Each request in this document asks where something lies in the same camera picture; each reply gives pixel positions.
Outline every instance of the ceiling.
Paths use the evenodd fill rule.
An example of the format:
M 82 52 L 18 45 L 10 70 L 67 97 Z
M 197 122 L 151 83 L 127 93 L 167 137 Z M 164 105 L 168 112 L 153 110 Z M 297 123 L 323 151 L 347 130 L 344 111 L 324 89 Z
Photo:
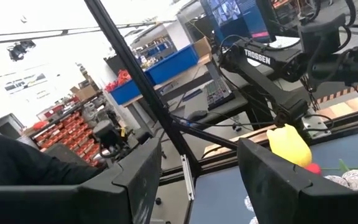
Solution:
M 171 1 L 102 0 L 102 3 L 115 24 L 131 24 L 167 12 Z M 0 0 L 0 34 L 95 26 L 97 23 L 84 0 Z

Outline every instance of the yellow object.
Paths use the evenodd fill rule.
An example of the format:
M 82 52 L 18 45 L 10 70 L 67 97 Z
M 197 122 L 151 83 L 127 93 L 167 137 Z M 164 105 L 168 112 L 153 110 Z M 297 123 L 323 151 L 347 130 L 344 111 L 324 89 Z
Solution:
M 121 137 L 125 137 L 125 128 L 121 128 Z
M 293 126 L 286 124 L 266 132 L 272 152 L 298 166 L 311 164 L 311 151 Z

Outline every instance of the table surface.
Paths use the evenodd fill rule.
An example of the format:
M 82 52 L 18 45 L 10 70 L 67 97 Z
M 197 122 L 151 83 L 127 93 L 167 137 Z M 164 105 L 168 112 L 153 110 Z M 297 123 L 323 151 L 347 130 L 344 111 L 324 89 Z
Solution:
M 358 167 L 358 134 L 311 147 L 313 162 L 322 168 L 339 168 L 339 159 Z M 339 170 L 323 170 L 323 175 L 341 175 Z M 201 176 L 195 187 L 190 224 L 249 223 L 255 216 L 244 205 L 247 192 L 238 167 Z
M 341 116 L 345 116 L 345 115 L 348 115 L 348 114 L 351 114 L 351 113 L 357 112 L 357 111 L 358 111 L 358 97 L 348 100 L 348 101 L 345 101 L 343 103 L 338 103 L 336 105 L 330 106 L 329 108 L 319 110 L 319 111 L 317 111 L 317 113 L 321 114 L 321 115 L 328 116 L 331 119 L 335 119 L 335 118 L 339 118 Z M 232 139 L 230 139 L 230 141 L 236 142 L 239 138 L 246 138 L 246 137 L 251 136 L 255 133 L 261 132 L 263 130 L 272 129 L 274 127 L 275 127 L 274 125 L 268 126 L 266 128 L 262 128 L 262 129 L 253 131 L 251 133 L 243 134 L 242 136 L 232 138 Z M 263 132 L 261 134 L 258 134 L 256 136 L 250 138 L 250 140 L 253 140 L 253 142 L 261 142 L 266 139 L 267 139 L 266 132 Z M 212 149 L 216 149 L 218 147 L 220 147 L 220 146 L 217 144 L 212 144 L 210 146 L 207 146 L 207 147 L 205 147 L 204 153 L 206 153 Z M 230 149 L 228 149 L 226 147 L 222 147 L 220 149 L 217 149 L 214 152 L 209 153 L 206 157 L 215 156 L 215 155 L 227 152 L 227 151 L 230 151 Z
M 227 117 L 230 118 L 231 116 L 233 116 L 226 116 L 225 114 L 231 114 L 233 111 L 243 109 L 245 105 L 248 104 L 248 101 L 244 97 L 242 97 L 242 95 L 238 91 L 233 91 L 233 93 L 235 96 L 233 100 L 228 101 L 227 103 L 218 106 L 211 111 L 208 111 L 208 115 L 205 118 L 198 120 L 197 122 L 204 124 L 216 124 L 226 120 Z M 187 118 L 190 113 L 196 110 L 208 110 L 206 96 L 203 92 L 187 102 L 187 104 L 185 105 L 184 118 Z M 209 127 L 198 124 L 193 124 L 192 126 L 197 129 L 205 129 Z

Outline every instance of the metal frame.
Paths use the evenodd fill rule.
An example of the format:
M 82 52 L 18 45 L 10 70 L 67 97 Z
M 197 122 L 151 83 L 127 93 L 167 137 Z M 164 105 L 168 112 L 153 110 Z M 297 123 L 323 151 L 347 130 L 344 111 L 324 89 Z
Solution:
M 131 74 L 131 77 L 135 81 L 137 87 L 139 88 L 139 91 L 142 93 L 144 99 L 149 104 L 152 112 L 160 121 L 162 128 L 165 130 L 172 144 L 177 149 L 179 155 L 185 155 L 188 159 L 192 177 L 196 179 L 201 174 L 205 174 L 207 170 L 215 170 L 211 169 L 210 167 L 206 168 L 205 166 L 209 166 L 210 164 L 217 163 L 219 161 L 233 159 L 236 156 L 235 151 L 237 149 L 237 144 L 235 142 L 221 138 L 219 136 L 215 136 L 210 133 L 206 133 L 199 129 L 186 126 L 184 124 L 181 124 L 181 122 L 179 121 L 175 121 L 170 116 L 168 108 L 163 104 L 163 102 L 160 100 L 159 95 L 153 89 L 150 80 L 146 77 L 145 73 L 137 63 L 124 38 L 119 33 L 118 28 L 115 26 L 108 12 L 101 3 L 101 0 L 85 0 L 85 3 L 88 9 L 91 11 L 96 22 L 99 24 L 99 27 L 105 34 L 106 38 L 116 51 L 117 55 L 121 58 L 124 66 L 128 69 L 128 72 Z M 343 120 L 344 119 L 342 118 L 337 119 L 337 121 L 335 122 L 336 127 L 349 123 L 349 120 L 347 118 L 345 119 L 345 122 L 343 122 Z M 193 152 L 191 151 L 189 145 L 181 135 L 181 132 L 188 133 L 198 138 L 218 144 L 222 147 L 227 147 L 229 149 L 232 149 L 232 151 L 198 161 Z M 331 138 L 331 136 L 320 138 L 316 141 L 313 140 L 313 142 L 311 143 L 313 144 L 314 142 L 321 141 L 321 139 L 329 139 Z M 213 167 L 226 167 L 228 166 L 227 164 L 230 164 L 227 163 L 227 161 L 225 163 L 226 165 L 214 165 Z M 163 171 L 160 185 L 168 184 L 183 179 L 184 176 L 182 167 L 175 167 Z
M 156 24 L 166 24 L 166 23 L 172 23 L 173 21 L 151 21 L 151 22 L 139 22 L 139 23 L 133 23 L 133 24 L 118 24 L 118 29 L 125 29 L 130 27 L 142 27 L 142 26 L 151 26 Z M 35 39 L 44 39 L 44 38 L 51 38 L 51 37 L 61 37 L 65 35 L 76 35 L 76 34 L 86 34 L 91 32 L 100 32 L 101 30 L 98 29 L 99 27 L 82 27 L 82 28 L 74 28 L 74 29 L 59 29 L 59 30 L 42 30 L 42 31 L 33 31 L 33 32 L 21 32 L 21 33 L 13 33 L 13 34 L 0 34 L 0 37 L 4 36 L 12 36 L 12 35 L 22 35 L 27 34 L 29 37 L 20 38 L 20 39 L 9 39 L 9 40 L 0 40 L 0 44 L 2 43 L 11 43 L 11 42 L 19 42 L 19 41 L 25 41 L 25 40 L 35 40 Z M 60 34 L 56 35 L 47 35 L 49 32 L 61 32 Z M 31 35 L 34 34 L 46 34 L 41 35 L 39 37 L 31 37 Z
M 179 155 L 188 159 L 194 185 L 196 184 L 197 178 L 201 175 L 237 166 L 236 142 L 231 142 L 227 139 L 220 138 L 219 136 L 206 133 L 199 129 L 185 126 L 179 121 L 176 122 L 174 119 L 171 118 L 168 108 L 164 106 L 164 104 L 158 98 L 158 95 L 154 91 L 153 86 L 151 85 L 148 78 L 145 76 L 142 69 L 137 64 L 129 47 L 125 43 L 124 38 L 118 32 L 117 27 L 114 25 L 113 21 L 109 17 L 101 1 L 85 0 L 85 2 L 92 15 L 98 22 L 101 30 L 107 37 L 108 41 L 115 49 L 118 56 L 122 58 L 122 61 L 127 67 L 128 72 L 131 74 L 132 79 L 135 81 L 140 92 L 143 94 L 146 102 L 150 105 L 151 110 L 160 121 L 160 124 L 167 133 L 172 144 L 176 147 L 177 151 L 179 152 Z M 333 139 L 343 138 L 358 133 L 358 112 L 335 119 L 333 122 L 334 127 L 331 130 L 331 135 L 323 136 L 318 139 L 308 140 L 308 145 L 312 146 L 322 142 L 327 142 Z M 197 161 L 189 145 L 187 145 L 187 142 L 181 135 L 181 131 L 196 136 L 198 138 L 213 142 L 222 147 L 227 147 L 229 149 L 232 149 L 232 151 Z M 258 144 L 263 147 L 269 147 L 269 143 L 267 140 L 258 142 Z M 184 174 L 182 166 L 164 170 L 160 179 L 160 185 L 166 185 L 184 180 L 185 175 L 188 176 L 188 173 Z M 188 223 L 190 220 L 191 207 L 192 201 L 190 201 L 188 205 L 188 210 L 186 211 L 185 223 Z

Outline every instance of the monitor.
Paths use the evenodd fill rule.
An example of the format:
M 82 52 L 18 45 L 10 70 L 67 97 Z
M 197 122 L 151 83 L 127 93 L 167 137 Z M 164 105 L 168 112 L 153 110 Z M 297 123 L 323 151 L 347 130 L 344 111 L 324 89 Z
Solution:
M 213 24 L 219 43 L 233 34 L 261 43 L 275 41 L 266 23 L 269 17 L 256 0 L 201 0 L 201 5 Z M 231 45 L 235 41 L 236 38 L 228 39 L 224 45 Z

